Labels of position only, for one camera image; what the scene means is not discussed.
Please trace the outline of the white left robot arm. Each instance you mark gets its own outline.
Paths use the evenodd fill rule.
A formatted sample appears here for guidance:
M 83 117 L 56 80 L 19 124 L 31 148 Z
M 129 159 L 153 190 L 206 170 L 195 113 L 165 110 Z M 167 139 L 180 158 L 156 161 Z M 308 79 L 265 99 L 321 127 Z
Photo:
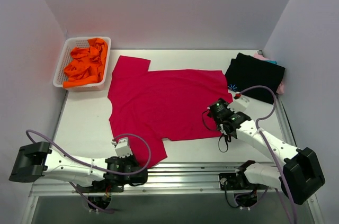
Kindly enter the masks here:
M 33 183 L 40 178 L 72 182 L 85 193 L 105 190 L 123 192 L 125 185 L 139 186 L 148 180 L 146 169 L 140 171 L 128 138 L 114 145 L 117 155 L 110 158 L 76 156 L 78 163 L 65 154 L 52 150 L 50 143 L 37 142 L 19 149 L 9 176 L 11 182 Z

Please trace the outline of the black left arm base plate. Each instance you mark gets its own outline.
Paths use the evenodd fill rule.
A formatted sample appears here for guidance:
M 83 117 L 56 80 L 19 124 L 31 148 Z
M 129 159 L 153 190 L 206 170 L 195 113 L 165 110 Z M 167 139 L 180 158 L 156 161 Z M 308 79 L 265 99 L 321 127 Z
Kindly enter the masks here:
M 111 180 L 93 181 L 88 187 L 83 187 L 85 192 L 106 193 L 106 192 L 123 192 L 124 185 Z

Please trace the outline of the crimson red t-shirt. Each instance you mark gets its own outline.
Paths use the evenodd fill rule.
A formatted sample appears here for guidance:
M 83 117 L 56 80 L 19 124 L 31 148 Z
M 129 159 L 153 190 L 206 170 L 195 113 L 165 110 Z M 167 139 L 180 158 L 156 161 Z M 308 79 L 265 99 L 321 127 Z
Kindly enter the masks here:
M 113 136 L 133 134 L 132 152 L 140 166 L 149 168 L 167 158 L 163 139 L 217 137 L 215 123 L 204 111 L 220 98 L 233 101 L 220 70 L 150 71 L 150 63 L 120 56 L 108 92 Z

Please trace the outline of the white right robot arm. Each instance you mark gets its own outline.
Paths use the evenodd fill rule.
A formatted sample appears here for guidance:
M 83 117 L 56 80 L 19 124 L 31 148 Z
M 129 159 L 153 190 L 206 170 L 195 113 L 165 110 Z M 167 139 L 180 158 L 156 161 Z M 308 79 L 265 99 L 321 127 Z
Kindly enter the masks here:
M 275 163 L 266 166 L 248 160 L 238 167 L 236 184 L 244 189 L 252 185 L 281 189 L 295 204 L 302 205 L 325 184 L 316 153 L 308 147 L 292 146 L 259 127 L 244 113 L 248 104 L 244 97 L 232 103 L 220 98 L 207 108 L 222 136 L 247 143 Z

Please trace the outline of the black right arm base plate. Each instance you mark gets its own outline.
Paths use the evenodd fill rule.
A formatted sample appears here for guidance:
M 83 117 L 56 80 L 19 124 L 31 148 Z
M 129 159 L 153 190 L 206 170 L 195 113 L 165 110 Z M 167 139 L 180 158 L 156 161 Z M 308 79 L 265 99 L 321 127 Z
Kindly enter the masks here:
M 236 175 L 236 173 L 219 173 L 219 187 L 222 191 L 231 190 L 254 190 L 255 185 L 245 184 Z

